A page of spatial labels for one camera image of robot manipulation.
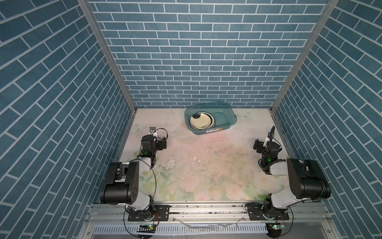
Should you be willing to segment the cream plate with black patch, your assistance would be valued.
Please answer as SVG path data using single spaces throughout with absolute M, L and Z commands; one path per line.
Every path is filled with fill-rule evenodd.
M 210 113 L 198 112 L 191 116 L 190 125 L 197 130 L 208 129 L 214 127 L 215 119 Z

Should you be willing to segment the teal translucent plastic bin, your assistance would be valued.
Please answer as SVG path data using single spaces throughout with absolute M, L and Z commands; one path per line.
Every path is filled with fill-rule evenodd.
M 237 116 L 228 103 L 211 102 L 187 108 L 185 122 L 192 133 L 202 135 L 229 129 Z

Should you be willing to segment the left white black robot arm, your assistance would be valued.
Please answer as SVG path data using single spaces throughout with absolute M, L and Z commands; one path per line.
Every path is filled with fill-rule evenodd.
M 139 176 L 153 171 L 156 153 L 167 148 L 167 138 L 145 135 L 136 159 L 129 162 L 113 162 L 107 167 L 100 191 L 103 204 L 125 204 L 135 212 L 155 212 L 154 197 L 139 191 Z

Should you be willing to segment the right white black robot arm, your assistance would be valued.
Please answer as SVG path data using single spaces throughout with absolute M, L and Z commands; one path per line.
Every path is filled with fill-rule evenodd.
M 289 181 L 289 186 L 282 191 L 266 196 L 264 213 L 284 212 L 300 202 L 331 196 L 330 185 L 315 160 L 279 159 L 282 147 L 269 137 L 265 142 L 257 139 L 253 148 L 262 156 L 258 164 L 266 175 L 286 176 Z

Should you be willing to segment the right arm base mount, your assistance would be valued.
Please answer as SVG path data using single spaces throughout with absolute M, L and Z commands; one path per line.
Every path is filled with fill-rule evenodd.
M 260 203 L 247 203 L 244 206 L 247 211 L 250 221 L 273 221 L 273 220 L 289 220 L 289 215 L 286 209 L 268 208 Z

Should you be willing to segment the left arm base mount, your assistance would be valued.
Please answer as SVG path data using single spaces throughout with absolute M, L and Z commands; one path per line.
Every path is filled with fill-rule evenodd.
M 127 207 L 125 211 L 128 214 L 129 222 L 167 222 L 169 219 L 170 206 L 151 205 L 147 210 L 141 211 L 135 211 Z

